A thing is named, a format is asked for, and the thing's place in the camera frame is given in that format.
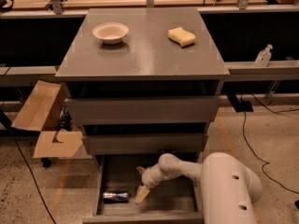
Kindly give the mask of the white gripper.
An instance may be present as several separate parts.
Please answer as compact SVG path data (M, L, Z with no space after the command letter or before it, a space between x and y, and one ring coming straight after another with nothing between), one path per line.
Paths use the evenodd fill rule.
M158 186L165 178L158 164L155 164L147 169L142 166L137 166L136 170L142 175L141 181L145 186L139 186L135 196L135 203L141 204L143 200L150 194L150 189Z

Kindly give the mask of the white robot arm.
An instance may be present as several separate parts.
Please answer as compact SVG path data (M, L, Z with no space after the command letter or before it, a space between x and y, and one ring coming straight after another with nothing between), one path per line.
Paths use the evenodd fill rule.
M253 204L262 196L262 182L227 153L212 153L201 163L165 153L155 165L140 167L138 172L142 185L135 196L137 204L161 182L183 175L200 186L205 224L257 224Z

